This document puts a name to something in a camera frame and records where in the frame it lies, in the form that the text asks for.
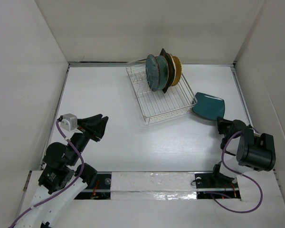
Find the square dark teal plate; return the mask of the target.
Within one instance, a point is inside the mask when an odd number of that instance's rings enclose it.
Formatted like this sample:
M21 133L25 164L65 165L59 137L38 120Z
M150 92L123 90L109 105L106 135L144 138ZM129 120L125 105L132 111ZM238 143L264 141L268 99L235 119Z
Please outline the square dark teal plate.
M213 95L197 92L197 103L192 107L195 115L210 121L216 121L218 117L225 115L225 101Z

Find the round woven bamboo plate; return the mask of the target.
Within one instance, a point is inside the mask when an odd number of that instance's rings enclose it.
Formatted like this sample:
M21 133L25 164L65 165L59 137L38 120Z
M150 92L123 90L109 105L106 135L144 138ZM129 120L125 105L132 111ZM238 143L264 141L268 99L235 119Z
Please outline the round woven bamboo plate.
M182 65L181 65L180 59L177 56L172 56L172 58L173 58L173 61L175 63L175 73L176 73L176 75L175 75L175 79L174 79L174 81L173 81L171 86L176 86L179 83L180 79L181 79Z

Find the light green flower plate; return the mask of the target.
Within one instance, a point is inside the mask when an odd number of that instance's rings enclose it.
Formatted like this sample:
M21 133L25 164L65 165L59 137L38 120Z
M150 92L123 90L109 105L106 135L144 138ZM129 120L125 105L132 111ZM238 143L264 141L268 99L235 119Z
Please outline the light green flower plate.
M166 86L167 81L168 81L169 66L164 56L157 56L156 60L157 60L159 70L160 70L159 87L157 90L162 90Z

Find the square brown yellow plate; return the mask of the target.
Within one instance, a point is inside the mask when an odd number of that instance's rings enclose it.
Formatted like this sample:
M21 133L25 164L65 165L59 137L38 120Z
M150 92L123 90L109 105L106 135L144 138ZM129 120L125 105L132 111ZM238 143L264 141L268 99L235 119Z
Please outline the square brown yellow plate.
M172 59L169 53L167 53L165 51L164 48L162 48L161 52L160 52L161 56L164 56L168 62L168 66L169 66L169 77L168 77L168 81L166 86L162 89L163 93L165 94L168 90L169 87L171 87L173 78L174 78L174 67L173 67L173 63L172 63Z

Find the beige bird painted plate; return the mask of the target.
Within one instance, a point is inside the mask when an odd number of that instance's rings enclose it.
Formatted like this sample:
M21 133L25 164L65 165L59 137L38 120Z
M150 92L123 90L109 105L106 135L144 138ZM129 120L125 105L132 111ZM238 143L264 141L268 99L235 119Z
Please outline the beige bird painted plate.
M175 80L176 80L176 70L177 70L177 68L176 68L176 65L175 65L175 61L174 61L174 59L173 59L173 55L170 54L170 56L171 56L172 63L173 63L173 67L174 67L174 78L173 78L173 81L172 81L171 86L174 86L174 83L175 83Z

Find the round dark teal plate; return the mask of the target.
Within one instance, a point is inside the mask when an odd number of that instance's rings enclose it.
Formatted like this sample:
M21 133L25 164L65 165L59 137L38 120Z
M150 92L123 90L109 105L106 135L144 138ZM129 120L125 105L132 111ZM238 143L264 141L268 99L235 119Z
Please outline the round dark teal plate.
M145 63L146 79L149 88L152 91L157 91L160 83L160 70L158 62L154 55L149 54Z

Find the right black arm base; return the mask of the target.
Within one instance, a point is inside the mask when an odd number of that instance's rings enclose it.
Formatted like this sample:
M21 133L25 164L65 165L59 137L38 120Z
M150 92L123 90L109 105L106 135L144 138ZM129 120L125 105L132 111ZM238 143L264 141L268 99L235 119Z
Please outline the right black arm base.
M214 179L211 172L197 172L191 181L197 190L197 199L240 199L237 183L225 179Z

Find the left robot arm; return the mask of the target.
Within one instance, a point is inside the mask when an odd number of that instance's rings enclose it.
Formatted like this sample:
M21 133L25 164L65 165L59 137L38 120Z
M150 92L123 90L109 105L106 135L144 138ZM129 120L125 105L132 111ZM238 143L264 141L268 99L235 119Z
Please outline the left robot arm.
M43 169L30 207L11 224L12 228L52 228L61 212L86 188L97 189L97 170L84 162L82 152L90 140L99 142L109 118L97 114L79 119L61 115L56 128L66 143L47 147Z

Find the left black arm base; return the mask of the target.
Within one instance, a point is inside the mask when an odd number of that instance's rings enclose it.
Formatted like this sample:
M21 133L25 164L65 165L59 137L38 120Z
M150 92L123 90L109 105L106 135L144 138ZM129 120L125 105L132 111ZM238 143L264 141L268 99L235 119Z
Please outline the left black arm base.
M109 200L111 198L111 172L100 172L91 186L82 190L76 200Z

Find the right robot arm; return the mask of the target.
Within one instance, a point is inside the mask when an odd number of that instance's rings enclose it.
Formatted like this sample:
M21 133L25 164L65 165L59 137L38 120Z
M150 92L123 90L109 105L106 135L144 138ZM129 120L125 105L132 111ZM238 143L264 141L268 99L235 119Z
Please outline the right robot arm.
M270 171L276 162L274 138L267 133L255 133L251 125L241 120L217 118L218 133L224 135L220 148L221 161L210 174L211 184L220 187L231 183L238 175L248 171ZM238 146L234 156L225 159L227 148L232 140L238 138Z

